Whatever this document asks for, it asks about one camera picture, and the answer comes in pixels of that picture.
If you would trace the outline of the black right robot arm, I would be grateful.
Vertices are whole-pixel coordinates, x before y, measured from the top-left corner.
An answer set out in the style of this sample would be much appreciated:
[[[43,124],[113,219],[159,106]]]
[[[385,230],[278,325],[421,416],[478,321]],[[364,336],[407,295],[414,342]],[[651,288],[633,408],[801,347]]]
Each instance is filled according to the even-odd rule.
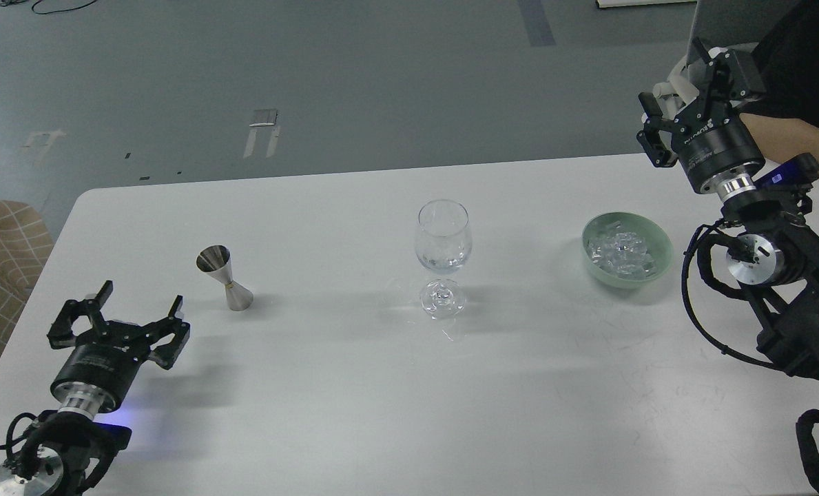
[[[653,166],[680,164],[696,194],[722,203],[720,219],[701,225],[683,255],[682,299],[694,327],[728,357],[819,381],[819,235],[806,220],[819,162],[802,153],[762,173],[765,157],[737,104],[764,94],[750,53],[695,37],[667,82],[639,94],[636,137]],[[749,305],[763,359],[735,351],[698,321],[687,290],[693,262],[706,286]]]

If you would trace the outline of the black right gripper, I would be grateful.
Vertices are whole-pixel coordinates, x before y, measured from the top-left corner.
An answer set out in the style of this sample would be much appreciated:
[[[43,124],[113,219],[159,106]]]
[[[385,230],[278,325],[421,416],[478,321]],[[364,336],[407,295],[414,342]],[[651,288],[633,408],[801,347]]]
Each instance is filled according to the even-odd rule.
[[[750,131],[734,107],[765,96],[766,87],[752,53],[692,38],[679,76],[685,109],[664,117],[654,94],[639,93],[643,128],[636,140],[654,167],[682,164],[696,194],[713,194],[723,175],[756,175],[765,165]],[[661,137],[674,135],[674,151]]]

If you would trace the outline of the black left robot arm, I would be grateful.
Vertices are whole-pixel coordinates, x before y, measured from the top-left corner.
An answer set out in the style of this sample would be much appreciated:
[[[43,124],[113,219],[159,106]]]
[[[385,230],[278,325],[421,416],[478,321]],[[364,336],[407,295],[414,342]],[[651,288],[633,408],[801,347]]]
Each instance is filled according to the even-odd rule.
[[[183,297],[147,324],[108,320],[107,280],[95,296],[67,300],[48,329],[51,349],[69,358],[50,385],[56,409],[16,415],[0,444],[0,495],[82,495],[101,483],[132,430],[101,423],[120,409],[144,363],[170,370],[191,326],[180,316]]]

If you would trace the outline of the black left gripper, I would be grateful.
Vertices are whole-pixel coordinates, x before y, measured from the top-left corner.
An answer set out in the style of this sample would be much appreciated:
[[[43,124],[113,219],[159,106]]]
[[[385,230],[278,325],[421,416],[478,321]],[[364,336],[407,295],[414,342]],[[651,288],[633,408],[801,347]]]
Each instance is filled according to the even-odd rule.
[[[67,300],[48,329],[51,349],[73,348],[50,386],[60,411],[81,415],[116,411],[142,363],[171,370],[189,341],[191,325],[180,316],[183,296],[175,297],[164,318],[138,330],[112,328],[103,317],[103,305],[113,289],[112,280],[106,280],[92,298]],[[87,318],[89,329],[76,335],[73,327],[79,318]]]

